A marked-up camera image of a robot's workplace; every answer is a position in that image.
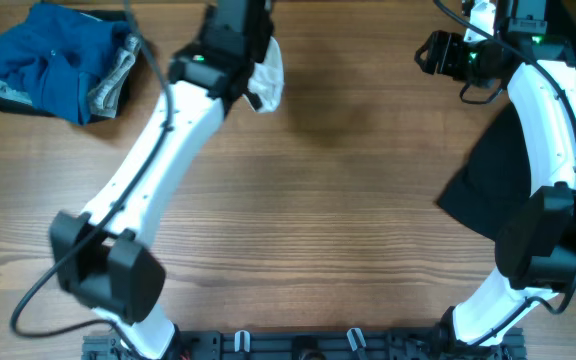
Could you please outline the white t-shirt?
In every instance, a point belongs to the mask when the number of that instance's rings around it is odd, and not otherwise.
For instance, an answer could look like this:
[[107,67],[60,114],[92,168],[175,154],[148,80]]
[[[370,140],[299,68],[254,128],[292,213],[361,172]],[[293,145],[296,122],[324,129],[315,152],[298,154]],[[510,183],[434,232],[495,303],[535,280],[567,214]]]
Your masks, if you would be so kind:
[[255,63],[245,97],[255,112],[271,113],[281,103],[284,84],[281,49],[278,41],[271,37],[264,61]]

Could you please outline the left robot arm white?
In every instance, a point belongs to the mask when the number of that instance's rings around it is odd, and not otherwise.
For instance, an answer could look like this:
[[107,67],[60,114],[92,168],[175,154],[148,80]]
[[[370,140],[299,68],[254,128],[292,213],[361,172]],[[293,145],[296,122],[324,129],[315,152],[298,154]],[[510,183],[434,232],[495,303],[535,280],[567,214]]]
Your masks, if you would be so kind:
[[60,287],[113,328],[120,358],[175,359],[176,326],[158,299],[166,273],[151,254],[162,213],[232,105],[280,102],[283,65],[267,0],[210,5],[196,37],[171,58],[160,99],[109,183],[81,214],[59,213],[49,238]]

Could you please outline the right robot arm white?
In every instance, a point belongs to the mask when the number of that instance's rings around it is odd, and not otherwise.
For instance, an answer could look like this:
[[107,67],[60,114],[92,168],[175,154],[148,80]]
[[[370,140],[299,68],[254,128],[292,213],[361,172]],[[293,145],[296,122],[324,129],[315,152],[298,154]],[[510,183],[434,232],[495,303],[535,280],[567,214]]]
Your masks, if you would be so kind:
[[530,167],[530,196],[496,242],[494,269],[433,330],[434,354],[481,356],[532,309],[562,314],[576,293],[576,56],[548,32],[543,1],[465,1],[454,19],[465,33],[434,32],[415,62],[507,93]]

